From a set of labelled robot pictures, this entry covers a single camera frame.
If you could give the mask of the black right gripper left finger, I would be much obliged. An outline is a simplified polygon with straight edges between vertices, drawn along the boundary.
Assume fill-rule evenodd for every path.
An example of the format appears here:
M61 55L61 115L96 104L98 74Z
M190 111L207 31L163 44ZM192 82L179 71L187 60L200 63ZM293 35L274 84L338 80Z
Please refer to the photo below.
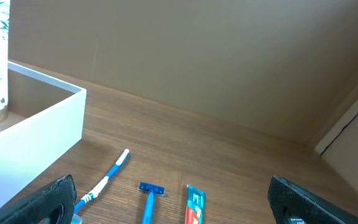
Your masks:
M70 224L75 201L73 177L64 175L20 200L0 208L0 224Z

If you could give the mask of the Colgate toothpaste tube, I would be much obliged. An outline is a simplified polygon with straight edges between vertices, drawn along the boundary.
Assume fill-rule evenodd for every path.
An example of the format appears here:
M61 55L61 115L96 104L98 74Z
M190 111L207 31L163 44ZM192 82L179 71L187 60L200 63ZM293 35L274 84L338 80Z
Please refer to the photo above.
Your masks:
M186 186L187 202L185 224L202 224L206 195L191 185Z

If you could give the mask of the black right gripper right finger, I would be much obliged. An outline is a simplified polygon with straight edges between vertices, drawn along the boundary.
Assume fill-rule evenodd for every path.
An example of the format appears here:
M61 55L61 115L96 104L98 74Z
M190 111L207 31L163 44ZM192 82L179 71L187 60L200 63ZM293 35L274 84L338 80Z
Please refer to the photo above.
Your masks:
M357 216L283 177L271 178L267 198L279 224L358 224Z

